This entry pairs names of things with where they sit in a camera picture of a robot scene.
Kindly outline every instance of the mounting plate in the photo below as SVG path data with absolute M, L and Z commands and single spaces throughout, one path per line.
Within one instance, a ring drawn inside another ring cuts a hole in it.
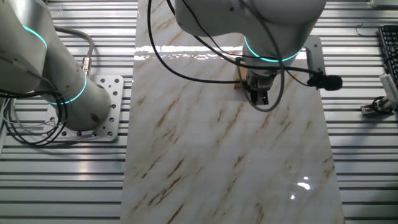
M 112 108 L 108 117 L 91 131 L 72 131 L 64 128 L 54 142 L 113 142 L 117 139 L 124 86 L 123 77 L 120 75 L 91 75 L 90 78 L 94 83 L 103 86 L 111 97 Z M 45 124 L 44 132 L 50 131 L 58 122 L 56 111 L 52 106 L 47 109 L 45 120 L 55 120 L 55 122 Z

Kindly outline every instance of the slotted metal surface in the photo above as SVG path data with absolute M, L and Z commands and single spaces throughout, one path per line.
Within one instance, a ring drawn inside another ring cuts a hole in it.
M 54 23 L 93 36 L 92 74 L 125 81 L 116 143 L 32 149 L 6 137 L 0 155 L 0 223 L 119 223 L 137 1 L 51 1 Z M 396 24 L 398 12 L 367 1 L 330 1 L 313 35 L 323 43 L 326 71 L 344 88 L 322 91 L 347 224 L 398 223 L 398 124 L 395 116 L 364 119 L 359 107 L 385 95 L 377 27 Z M 60 34 L 81 61 L 88 44 Z M 17 101 L 23 121 L 41 123 L 47 104 Z

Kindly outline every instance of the table surface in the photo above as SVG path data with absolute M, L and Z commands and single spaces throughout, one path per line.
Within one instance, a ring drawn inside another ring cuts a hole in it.
M 182 32 L 165 2 L 152 5 L 167 64 L 195 78 L 233 79 L 234 65 Z M 278 108 L 260 113 L 233 85 L 176 77 L 153 54 L 146 10 L 140 1 L 122 223 L 343 223 L 319 91 L 287 78 Z M 239 50 L 243 37 L 216 41 Z

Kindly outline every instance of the gray mounting bracket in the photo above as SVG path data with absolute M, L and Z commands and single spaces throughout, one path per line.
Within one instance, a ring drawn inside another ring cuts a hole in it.
M 123 77 L 120 75 L 91 75 L 90 78 L 94 83 L 103 86 L 111 97 L 112 108 L 108 117 L 91 131 L 73 131 L 64 128 L 54 142 L 113 142 L 117 139 L 124 86 Z M 49 106 L 45 120 L 55 121 L 44 125 L 44 132 L 50 131 L 58 121 L 57 113 L 52 106 Z
M 311 35 L 305 42 L 304 48 L 307 54 L 308 69 L 318 72 L 323 71 L 323 74 L 326 75 L 321 39 Z

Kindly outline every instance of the black cable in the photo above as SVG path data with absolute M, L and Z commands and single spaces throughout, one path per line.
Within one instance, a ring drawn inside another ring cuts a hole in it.
M 52 95 L 54 93 L 54 91 L 37 91 L 37 92 L 33 92 L 33 93 L 20 94 L 20 93 L 13 93 L 13 92 L 6 91 L 6 90 L 0 90 L 0 92 L 8 94 L 8 95 L 0 94 L 1 98 L 7 98 L 7 99 L 23 99 L 23 98 L 40 96 L 40 95 Z
M 174 8 L 172 7 L 171 3 L 169 4 L 170 10 L 172 12 L 174 12 Z M 236 66 L 240 66 L 243 68 L 248 68 L 248 69 L 255 69 L 255 70 L 280 70 L 279 67 L 276 66 L 253 66 L 253 65 L 246 65 L 246 64 L 237 64 L 234 60 L 228 58 L 227 56 L 219 53 L 217 50 L 215 50 L 212 46 L 210 46 L 209 44 L 207 44 L 204 40 L 202 40 L 200 37 L 193 35 L 193 37 L 199 41 L 201 44 L 203 44 L 205 47 L 207 47 L 209 50 L 211 50 L 213 53 L 217 54 L 218 56 L 220 56 L 222 59 L 226 60 L 229 63 L 232 63 Z M 312 75 L 323 75 L 323 72 L 317 72 L 314 70 L 309 70 L 306 68 L 296 68 L 296 67 L 285 67 L 285 70 L 291 70 L 291 71 L 297 71 L 297 72 L 304 72 L 304 73 L 309 73 Z
M 30 97 L 39 96 L 39 95 L 52 95 L 54 97 L 55 101 L 57 102 L 58 117 L 59 117 L 58 123 L 56 124 L 56 127 L 54 127 L 52 132 L 46 138 L 44 138 L 41 141 L 29 142 L 28 140 L 26 140 L 26 139 L 24 139 L 22 137 L 22 135 L 15 128 L 14 124 L 12 124 L 12 123 L 8 124 L 6 121 L 4 121 L 4 125 L 5 125 L 8 133 L 16 141 L 18 141 L 20 143 L 23 143 L 23 144 L 28 144 L 30 146 L 42 147 L 42 146 L 46 146 L 46 145 L 50 144 L 51 142 L 54 142 L 54 140 L 60 135 L 60 133 L 64 129 L 64 127 L 66 125 L 66 120 L 68 119 L 67 104 L 65 104 L 64 98 L 62 97 L 62 95 L 59 92 L 57 92 L 57 90 L 55 90 L 55 91 L 37 91 L 37 92 L 34 92 L 34 93 L 13 93 L 13 92 L 6 91 L 6 90 L 0 90 L 0 92 L 10 94 L 10 95 L 0 95 L 0 97 L 8 98 L 8 99 L 30 98 Z M 7 107 L 5 108 L 5 110 L 4 110 L 4 115 L 5 116 L 8 115 L 8 119 L 9 120 L 11 120 L 11 118 L 12 118 L 12 116 L 11 116 L 11 107 L 12 107 L 12 105 L 9 103 L 7 105 Z M 62 124 L 61 120 L 62 120 L 62 116 L 64 115 L 63 111 L 65 111 L 65 122 Z M 55 137 L 53 137 L 51 140 L 47 141 L 48 139 L 50 139 L 55 134 L 56 130 L 58 129 L 59 126 L 61 126 L 61 124 L 62 124 L 61 130 L 55 135 Z
M 58 127 L 59 127 L 60 124 L 61 124 L 61 117 L 63 116 L 63 112 L 62 112 L 62 108 L 60 107 L 60 105 L 63 105 L 63 106 L 64 106 L 64 109 L 65 109 L 65 118 L 67 119 L 67 117 L 68 117 L 67 106 L 66 106 L 66 104 L 64 103 L 64 102 L 65 102 L 64 99 L 62 98 L 61 101 L 60 101 L 60 100 L 58 100 L 58 99 L 56 98 L 56 102 L 57 102 L 57 106 L 58 106 L 58 112 L 59 112 L 59 117 L 60 117 L 60 119 L 58 119 L 57 126 L 54 128 L 54 130 L 53 130 L 46 138 L 44 138 L 44 139 L 41 140 L 41 141 L 37 141 L 37 142 L 29 142 L 28 140 L 26 140 L 26 139 L 24 139 L 24 138 L 22 137 L 22 135 L 18 132 L 18 130 L 15 128 L 15 126 L 14 126 L 12 123 L 10 123 L 10 125 L 11 125 L 11 128 L 14 130 L 14 132 L 11 131 L 11 129 L 10 129 L 10 127 L 8 126 L 7 122 L 5 122 L 5 125 L 6 125 L 6 128 L 7 128 L 8 132 L 9 132 L 9 134 L 10 134 L 16 141 L 18 141 L 18 142 L 20 142 L 20 143 L 23 143 L 23 144 L 28 144 L 28 145 L 30 145 L 30 146 L 35 146 L 35 147 L 43 147 L 43 146 L 46 146 L 46 145 L 48 145 L 48 144 L 54 142 L 54 140 L 56 140 L 56 139 L 58 138 L 58 136 L 61 134 L 61 132 L 63 131 L 63 129 L 64 129 L 65 125 L 66 125 L 66 122 L 64 122 L 64 123 L 62 124 L 61 130 L 60 130 L 51 140 L 47 141 L 48 139 L 50 139 L 50 138 L 55 134 L 56 130 L 58 129 Z M 9 117 L 9 119 L 11 119 L 11 104 L 9 104 L 9 106 L 7 107 L 7 112 L 8 112 L 8 117 Z
M 196 15 L 193 13 L 192 9 L 191 9 L 191 8 L 189 7 L 189 5 L 185 2 L 185 0 L 182 0 L 182 1 L 183 1 L 183 3 L 184 3 L 185 7 L 187 7 L 187 9 L 191 12 L 191 15 L 193 16 L 193 18 L 194 18 L 194 20 L 196 21 L 196 23 L 200 26 L 200 23 L 199 23 L 199 21 L 198 21 L 198 18 L 197 18 Z M 262 112 L 270 112 L 270 111 L 272 111 L 273 109 L 275 109 L 275 108 L 277 107 L 277 105 L 280 103 L 280 101 L 281 101 L 281 99 L 282 99 L 282 96 L 283 96 L 284 88 L 285 88 L 285 65 L 283 64 L 283 61 L 282 61 L 282 54 L 280 53 L 279 47 L 278 47 L 278 45 L 277 45 L 277 42 L 276 42 L 274 36 L 272 35 L 271 30 L 268 28 L 267 24 L 265 24 L 264 21 L 261 19 L 261 16 L 259 15 L 259 13 L 258 13 L 257 11 L 255 11 L 254 9 L 252 9 L 249 5 L 247 5 L 243 0 L 239 0 L 239 2 L 240 2 L 246 9 L 248 9 L 248 10 L 252 13 L 252 15 L 257 19 L 257 21 L 260 23 L 260 25 L 262 26 L 262 28 L 267 32 L 267 35 L 268 35 L 268 37 L 270 38 L 270 40 L 271 40 L 271 42 L 272 42 L 272 44 L 273 44 L 273 46 L 274 46 L 274 48 L 275 48 L 276 54 L 277 54 L 277 59 L 278 59 L 278 62 L 279 62 L 279 70 L 280 70 L 280 75 L 281 75 L 281 76 L 280 76 L 280 90 L 279 90 L 279 94 L 278 94 L 278 97 L 277 97 L 275 103 L 274 103 L 270 108 L 268 108 L 268 109 L 262 109 L 262 108 L 259 108 L 259 107 L 255 106 L 255 105 L 253 106 L 253 104 L 251 104 L 255 109 L 257 109 L 257 110 L 259 110 L 259 111 L 262 111 Z M 194 37 L 195 37 L 197 40 L 199 40 L 201 43 L 204 42 L 203 40 L 201 40 L 201 38 L 199 38 L 199 37 L 197 37 L 197 36 L 194 36 Z M 236 58 L 235 61 L 232 61 L 230 58 L 225 57 L 223 54 L 221 54 L 221 53 L 219 53 L 219 52 L 217 52 L 217 54 L 218 54 L 219 56 L 223 57 L 225 60 L 231 61 L 231 63 L 235 64 L 235 65 L 237 66 L 237 69 L 238 69 L 238 70 L 240 69 L 240 66 L 242 65 L 242 64 L 240 63 L 240 58 Z
M 300 83 L 301 85 L 310 87 L 309 85 L 307 85 L 307 84 L 305 84 L 305 83 L 302 83 L 300 80 L 298 80 L 296 77 L 294 77 L 294 76 L 291 74 L 290 71 L 286 70 L 286 72 L 287 72 L 294 80 L 296 80 L 298 83 Z
M 390 61 L 393 58 L 397 58 L 397 57 L 398 57 L 398 54 L 388 57 L 387 59 L 385 59 L 384 64 L 387 65 L 388 61 Z
M 66 33 L 66 34 L 73 34 L 73 35 L 77 35 L 79 37 L 82 37 L 82 38 L 86 39 L 88 41 L 88 43 L 89 43 L 89 47 L 88 47 L 88 51 L 87 51 L 86 57 L 91 58 L 91 56 L 93 55 L 93 50 L 94 50 L 94 41 L 88 34 L 82 32 L 82 31 L 69 29 L 69 28 L 66 28 L 66 27 L 54 26 L 54 28 L 55 28 L 55 31 L 57 31 L 57 32 L 63 32 L 63 33 Z
M 394 109 L 390 109 L 388 111 L 381 111 L 379 109 L 377 109 L 377 103 L 376 101 L 378 100 L 382 100 L 385 96 L 379 96 L 376 97 L 376 99 L 373 100 L 372 104 L 371 104 L 371 108 L 378 114 L 391 114 L 393 112 Z
M 176 72 L 175 70 L 173 70 L 172 68 L 170 68 L 162 59 L 162 57 L 159 55 L 157 49 L 156 49 L 156 45 L 154 42 L 154 37 L 152 35 L 152 28 L 151 28 L 151 24 L 150 24 L 150 12 L 151 12 L 151 7 L 152 7 L 152 0 L 148 0 L 148 10 L 147 10 L 147 26 L 148 26 L 148 35 L 149 35 L 149 40 L 150 40 L 150 44 L 152 46 L 152 48 L 154 49 L 154 53 L 157 57 L 157 59 L 161 62 L 161 64 L 171 73 L 173 73 L 174 75 L 180 77 L 180 78 L 184 78 L 190 81 L 195 81 L 195 82 L 201 82 L 201 83 L 215 83 L 215 84 L 235 84 L 235 83 L 239 83 L 239 81 L 211 81 L 211 80 L 202 80 L 202 79 L 198 79 L 198 78 L 192 78 L 192 77 L 188 77 L 185 75 L 182 75 L 178 72 Z

